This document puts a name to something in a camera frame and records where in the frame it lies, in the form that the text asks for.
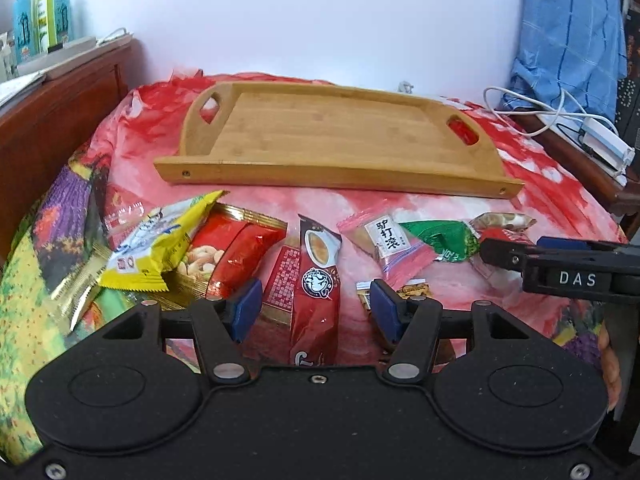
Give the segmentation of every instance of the green bottle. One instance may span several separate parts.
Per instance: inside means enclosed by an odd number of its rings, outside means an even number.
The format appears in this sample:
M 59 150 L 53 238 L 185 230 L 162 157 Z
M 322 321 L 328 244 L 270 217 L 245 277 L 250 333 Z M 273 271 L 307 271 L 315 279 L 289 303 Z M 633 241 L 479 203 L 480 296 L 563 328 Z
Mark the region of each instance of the green bottle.
M 53 0 L 37 0 L 38 43 L 39 50 L 46 52 L 56 44 L 56 23 L 54 20 Z

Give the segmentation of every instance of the yellow snack bag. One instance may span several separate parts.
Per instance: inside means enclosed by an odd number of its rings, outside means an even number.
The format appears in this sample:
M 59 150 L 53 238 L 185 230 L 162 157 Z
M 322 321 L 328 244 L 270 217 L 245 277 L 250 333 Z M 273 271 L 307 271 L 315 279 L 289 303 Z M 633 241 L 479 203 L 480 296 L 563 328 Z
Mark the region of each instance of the yellow snack bag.
M 168 291 L 161 273 L 178 266 L 193 235 L 224 194 L 225 191 L 214 191 L 150 211 L 113 251 L 100 285 L 121 290 Z

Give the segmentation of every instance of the green wrapper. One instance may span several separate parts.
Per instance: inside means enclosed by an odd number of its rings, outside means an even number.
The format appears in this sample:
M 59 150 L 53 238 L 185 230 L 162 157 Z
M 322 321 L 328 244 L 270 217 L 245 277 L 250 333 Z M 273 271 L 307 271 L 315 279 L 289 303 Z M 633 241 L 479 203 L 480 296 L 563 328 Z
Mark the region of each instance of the green wrapper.
M 439 262 L 463 262 L 478 252 L 478 240 L 464 222 L 422 220 L 400 224 L 413 236 L 433 247 Z

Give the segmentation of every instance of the blue gripper pad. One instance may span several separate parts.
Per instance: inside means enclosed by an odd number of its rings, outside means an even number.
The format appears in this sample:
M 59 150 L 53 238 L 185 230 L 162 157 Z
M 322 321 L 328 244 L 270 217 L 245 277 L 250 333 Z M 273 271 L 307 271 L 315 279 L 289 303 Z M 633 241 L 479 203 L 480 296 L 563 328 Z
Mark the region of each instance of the blue gripper pad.
M 584 240 L 572 240 L 571 238 L 554 238 L 543 236 L 536 243 L 537 247 L 545 249 L 568 249 L 572 251 L 590 251 L 590 245 Z
M 398 316 L 397 301 L 402 300 L 386 283 L 371 282 L 369 288 L 369 305 L 376 324 L 391 343 L 398 343 L 402 337 L 403 328 Z
M 260 314 L 262 282 L 258 278 L 249 280 L 226 301 L 235 309 L 230 326 L 231 339 L 242 342 Z

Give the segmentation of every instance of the wooden tray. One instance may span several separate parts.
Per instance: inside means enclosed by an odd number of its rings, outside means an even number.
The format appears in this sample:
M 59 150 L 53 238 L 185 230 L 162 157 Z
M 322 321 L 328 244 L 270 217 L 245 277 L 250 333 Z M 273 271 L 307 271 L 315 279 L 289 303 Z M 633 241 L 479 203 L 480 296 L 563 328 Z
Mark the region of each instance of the wooden tray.
M 209 124 L 200 115 L 214 98 Z M 459 137 L 450 124 L 465 130 Z M 165 181 L 376 189 L 511 198 L 494 144 L 455 108 L 401 93 L 269 82 L 218 83 L 191 105 Z

